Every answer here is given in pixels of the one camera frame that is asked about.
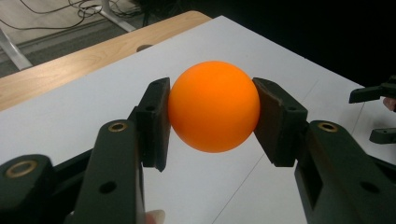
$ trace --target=wooden surface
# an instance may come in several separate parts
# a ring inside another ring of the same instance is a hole
[[[186,12],[48,63],[0,78],[0,111],[134,54],[142,45],[160,43],[210,20],[200,12]]]

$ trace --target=cable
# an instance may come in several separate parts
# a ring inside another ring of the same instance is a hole
[[[122,11],[119,7],[119,5],[117,4],[119,2],[119,0],[117,1],[111,1],[110,2],[113,4],[111,5],[110,9],[111,11],[118,17],[121,18],[132,18],[134,16],[140,15],[142,14],[142,8],[141,7],[132,7],[131,9],[129,9],[129,11]]]
[[[81,1],[78,1],[78,2],[73,3],[73,4],[71,4],[70,1],[69,1],[69,5],[68,5],[68,6],[56,8],[56,9],[53,9],[53,10],[51,10],[51,11],[46,11],[46,12],[38,12],[38,11],[32,10],[29,6],[26,5],[26,3],[24,3],[22,0],[20,0],[20,1],[21,1],[29,10],[31,10],[32,12],[34,12],[34,13],[36,13],[36,14],[48,14],[48,13],[51,13],[51,12],[60,11],[60,10],[65,9],[65,8],[67,8],[67,7],[72,7],[73,4],[78,4],[78,3],[81,3],[81,2],[85,2],[86,0],[81,0]]]
[[[70,29],[70,28],[73,28],[73,27],[76,27],[76,26],[80,25],[84,20],[85,20],[85,17],[82,17],[81,21],[77,22],[74,25],[66,26],[66,27],[40,27],[40,26],[38,26],[38,27],[28,27],[28,28],[15,27],[13,25],[10,25],[10,24],[6,23],[5,21],[3,21],[1,19],[0,19],[0,22],[2,22],[4,25],[6,25],[8,27],[11,27],[13,29],[16,29],[16,30],[66,30],[66,29]]]
[[[6,25],[6,26],[8,26],[10,28],[16,29],[16,30],[65,30],[65,29],[70,29],[70,28],[73,28],[73,27],[76,27],[76,26],[80,25],[82,22],[84,22],[84,20],[86,18],[89,18],[89,17],[91,17],[91,16],[93,16],[95,14],[98,14],[102,10],[102,9],[96,10],[96,7],[99,7],[100,5],[90,5],[90,6],[87,6],[87,7],[83,6],[84,3],[90,2],[91,0],[80,0],[80,1],[78,1],[76,3],[73,3],[72,0],[67,0],[68,3],[69,3],[68,6],[59,7],[59,8],[53,9],[51,11],[39,12],[39,11],[35,11],[35,10],[31,9],[22,0],[20,0],[20,1],[29,10],[31,10],[32,12],[34,12],[36,14],[49,14],[49,13],[52,13],[52,12],[60,11],[60,10],[65,9],[67,7],[74,7],[74,8],[78,9],[78,16],[81,18],[81,20],[79,22],[77,22],[76,24],[73,24],[71,26],[66,26],[66,27],[40,27],[40,26],[38,26],[38,27],[21,28],[21,27],[16,27],[16,26],[10,25],[7,22],[5,22],[5,21],[0,19],[0,22],[2,22],[4,25]],[[113,5],[111,7],[115,6],[115,8],[116,8],[116,10],[114,10],[113,8],[110,8],[111,11],[118,17],[132,18],[134,16],[137,16],[137,15],[140,15],[140,14],[143,13],[141,7],[133,7],[129,11],[122,11],[120,9],[120,7],[118,6],[118,4],[117,4],[119,2],[119,0],[117,0],[117,1],[110,0],[110,2],[113,3]]]

